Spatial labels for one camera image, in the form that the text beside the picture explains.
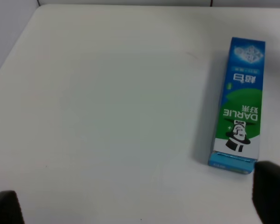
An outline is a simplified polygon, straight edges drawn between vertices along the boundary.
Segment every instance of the white table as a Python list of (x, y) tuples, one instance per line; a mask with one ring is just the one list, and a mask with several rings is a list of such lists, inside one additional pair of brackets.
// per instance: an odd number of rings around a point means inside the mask
[(0, 191), (28, 224), (260, 223), (253, 176), (206, 165), (233, 36), (266, 41), (280, 164), (280, 9), (48, 5), (0, 70)]

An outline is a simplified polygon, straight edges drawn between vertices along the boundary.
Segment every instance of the blue packaging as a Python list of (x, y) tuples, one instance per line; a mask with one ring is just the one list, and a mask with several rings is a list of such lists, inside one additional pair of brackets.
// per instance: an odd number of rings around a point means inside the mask
[(259, 157), (263, 41), (233, 37), (209, 165), (249, 174)]

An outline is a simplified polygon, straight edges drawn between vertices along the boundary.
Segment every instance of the black object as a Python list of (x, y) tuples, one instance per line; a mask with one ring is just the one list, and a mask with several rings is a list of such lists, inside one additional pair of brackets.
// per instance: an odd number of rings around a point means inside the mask
[(25, 224), (18, 197), (14, 191), (0, 192), (0, 224)]
[(280, 166), (255, 164), (252, 200), (263, 224), (280, 224)]

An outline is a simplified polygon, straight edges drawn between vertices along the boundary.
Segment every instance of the toothpaste box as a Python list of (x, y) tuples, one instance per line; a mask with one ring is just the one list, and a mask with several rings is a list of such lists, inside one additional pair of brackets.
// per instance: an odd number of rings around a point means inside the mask
[(259, 157), (263, 41), (233, 37), (209, 165), (243, 174)]

